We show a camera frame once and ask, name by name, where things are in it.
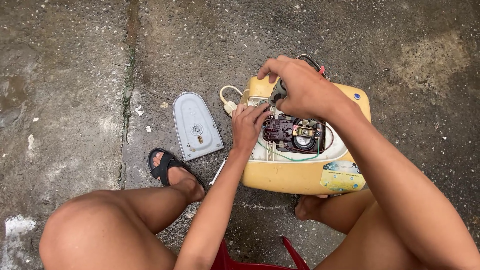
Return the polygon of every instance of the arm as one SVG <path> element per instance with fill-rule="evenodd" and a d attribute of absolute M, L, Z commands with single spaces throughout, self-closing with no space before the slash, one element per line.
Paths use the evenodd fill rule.
<path fill-rule="evenodd" d="M 180 249 L 176 270 L 210 270 L 225 235 L 240 177 L 252 154 L 268 104 L 254 109 L 240 104 L 232 113 L 233 147 L 215 184 L 193 218 Z"/>
<path fill-rule="evenodd" d="M 279 75 L 284 113 L 320 118 L 337 131 L 375 199 L 415 256 L 431 269 L 480 268 L 480 254 L 459 214 L 440 190 L 363 116 L 358 105 L 304 61 L 270 59 L 259 79 Z"/>

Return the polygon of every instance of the green wire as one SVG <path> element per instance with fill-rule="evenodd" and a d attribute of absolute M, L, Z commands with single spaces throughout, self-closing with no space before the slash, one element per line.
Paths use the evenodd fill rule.
<path fill-rule="evenodd" d="M 276 154 L 276 155 L 279 155 L 279 156 L 281 156 L 281 157 L 283 157 L 283 158 L 285 158 L 285 159 L 288 159 L 288 160 L 290 160 L 290 161 L 306 161 L 306 160 L 315 159 L 315 158 L 317 158 L 318 156 L 320 156 L 320 142 L 318 142 L 317 155 L 316 155 L 315 157 L 313 157 L 313 158 L 307 158 L 307 159 L 302 159 L 302 160 L 294 160 L 294 159 L 291 159 L 291 158 L 287 158 L 287 157 L 285 157 L 285 156 L 282 156 L 282 155 L 280 155 L 280 154 L 278 154 L 278 153 L 275 153 L 274 151 L 266 148 L 263 144 L 261 144 L 259 140 L 257 140 L 257 143 L 258 143 L 261 147 L 267 149 L 268 151 L 270 151 L 270 152 L 272 152 L 272 153 L 274 153 L 274 154 Z"/>

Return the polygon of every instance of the concrete floor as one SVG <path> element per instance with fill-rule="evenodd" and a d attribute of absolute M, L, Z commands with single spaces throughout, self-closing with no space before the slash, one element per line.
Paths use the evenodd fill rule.
<path fill-rule="evenodd" d="M 183 91 L 204 98 L 226 146 L 189 162 L 211 179 L 231 147 L 219 88 L 244 89 L 279 54 L 311 54 L 334 82 L 363 89 L 373 124 L 480 246 L 479 14 L 478 0 L 0 4 L 0 268 L 42 269 L 43 226 L 68 199 L 159 186 L 145 158 L 154 147 L 181 156 L 171 105 Z M 296 220 L 297 200 L 240 186 L 232 257 L 291 266 L 281 235 L 311 267 L 330 254 L 344 236 Z M 178 250 L 197 207 L 161 233 L 167 246 Z"/>

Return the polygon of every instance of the sandal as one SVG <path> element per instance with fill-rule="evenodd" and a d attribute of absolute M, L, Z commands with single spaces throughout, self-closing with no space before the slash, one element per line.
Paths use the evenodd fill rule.
<path fill-rule="evenodd" d="M 160 165 L 155 167 L 153 165 L 153 158 L 156 157 L 158 153 L 164 153 L 164 154 L 162 156 L 162 159 L 160 160 Z M 202 181 L 200 181 L 200 179 L 195 173 L 192 172 L 190 167 L 184 162 L 179 161 L 173 154 L 171 154 L 166 150 L 163 150 L 161 148 L 153 149 L 152 151 L 150 151 L 150 154 L 148 154 L 147 162 L 148 162 L 148 168 L 150 169 L 150 173 L 152 174 L 152 176 L 155 179 L 158 179 L 158 177 L 160 177 L 160 182 L 162 182 L 164 186 L 170 186 L 170 183 L 168 182 L 168 175 L 167 175 L 168 169 L 172 167 L 182 167 L 186 169 L 189 173 L 191 173 L 193 176 L 195 176 L 195 178 L 197 179 L 197 182 L 204 188 L 204 191 L 206 191 L 205 184 Z"/>

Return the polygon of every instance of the red plastic stool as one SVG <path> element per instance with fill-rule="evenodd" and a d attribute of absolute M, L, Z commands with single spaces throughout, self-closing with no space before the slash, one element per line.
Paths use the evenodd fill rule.
<path fill-rule="evenodd" d="M 283 244 L 287 248 L 288 253 L 290 253 L 290 256 L 292 256 L 293 262 L 295 262 L 295 265 L 297 265 L 297 269 L 310 270 L 305 261 L 303 261 L 300 255 L 292 247 L 290 240 L 284 236 L 282 236 L 282 238 Z M 225 244 L 225 241 L 223 241 L 218 249 L 218 253 L 211 270 L 291 270 L 291 268 L 270 264 L 241 263 L 234 261 L 228 255 L 227 244 Z"/>

